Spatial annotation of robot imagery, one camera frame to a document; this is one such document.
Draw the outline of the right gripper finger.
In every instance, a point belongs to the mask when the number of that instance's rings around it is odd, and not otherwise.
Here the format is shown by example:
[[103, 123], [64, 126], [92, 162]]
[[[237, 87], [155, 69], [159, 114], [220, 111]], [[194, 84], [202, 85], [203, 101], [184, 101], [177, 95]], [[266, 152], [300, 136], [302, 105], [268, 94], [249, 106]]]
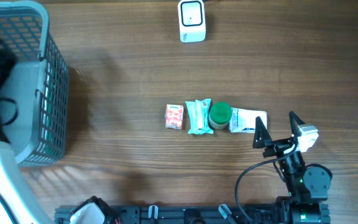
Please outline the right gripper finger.
[[273, 144], [272, 138], [260, 116], [255, 119], [255, 133], [252, 143], [253, 148], [266, 148]]
[[294, 136], [300, 136], [300, 130], [299, 130], [299, 125], [303, 125], [305, 124], [305, 122], [303, 120], [301, 120], [294, 111], [290, 111], [289, 112], [289, 120], [290, 120], [290, 127], [291, 127], [291, 133]]

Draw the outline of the white blue tissue packet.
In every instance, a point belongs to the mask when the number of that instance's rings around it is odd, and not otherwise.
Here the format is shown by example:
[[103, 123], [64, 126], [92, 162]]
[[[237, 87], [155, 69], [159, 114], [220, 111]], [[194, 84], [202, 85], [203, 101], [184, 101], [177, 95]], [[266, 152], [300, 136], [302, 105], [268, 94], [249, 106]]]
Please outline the white blue tissue packet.
[[232, 117], [229, 122], [231, 133], [255, 133], [255, 120], [260, 117], [267, 126], [267, 112], [232, 108]]

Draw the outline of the green lid jar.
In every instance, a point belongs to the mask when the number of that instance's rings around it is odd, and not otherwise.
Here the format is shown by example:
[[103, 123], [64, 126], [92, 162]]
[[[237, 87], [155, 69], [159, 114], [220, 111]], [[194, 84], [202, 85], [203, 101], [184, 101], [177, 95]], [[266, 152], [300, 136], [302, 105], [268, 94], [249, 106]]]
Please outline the green lid jar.
[[214, 129], [224, 129], [232, 117], [232, 108], [226, 102], [215, 103], [209, 111], [209, 124]]

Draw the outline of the mint green wipes packet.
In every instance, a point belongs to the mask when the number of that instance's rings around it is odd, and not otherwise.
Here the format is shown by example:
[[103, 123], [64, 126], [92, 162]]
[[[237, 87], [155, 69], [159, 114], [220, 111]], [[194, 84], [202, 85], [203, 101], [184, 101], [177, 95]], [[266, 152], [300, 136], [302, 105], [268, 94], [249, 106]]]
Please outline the mint green wipes packet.
[[190, 119], [188, 134], [213, 134], [209, 127], [209, 108], [211, 99], [186, 101], [186, 107]]

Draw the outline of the orange red snack packet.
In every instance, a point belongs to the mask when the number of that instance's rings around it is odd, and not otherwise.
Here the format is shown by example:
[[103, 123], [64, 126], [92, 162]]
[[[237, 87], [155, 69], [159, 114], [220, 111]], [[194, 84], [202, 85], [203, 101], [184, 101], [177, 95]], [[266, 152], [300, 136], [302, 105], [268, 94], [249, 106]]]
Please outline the orange red snack packet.
[[165, 112], [165, 127], [171, 129], [182, 129], [183, 127], [182, 105], [167, 105]]

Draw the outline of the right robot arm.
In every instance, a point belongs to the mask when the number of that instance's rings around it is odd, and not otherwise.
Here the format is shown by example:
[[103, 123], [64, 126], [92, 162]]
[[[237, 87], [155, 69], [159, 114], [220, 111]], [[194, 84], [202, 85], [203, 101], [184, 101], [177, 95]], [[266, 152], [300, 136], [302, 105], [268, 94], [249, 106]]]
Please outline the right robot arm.
[[291, 136], [273, 140], [261, 117], [255, 119], [252, 147], [264, 149], [262, 155], [275, 157], [273, 163], [288, 191], [287, 197], [276, 202], [251, 205], [246, 208], [254, 223], [329, 223], [328, 190], [332, 172], [320, 164], [306, 164], [302, 154], [311, 148], [319, 137], [318, 129], [304, 123], [294, 112], [289, 112]]

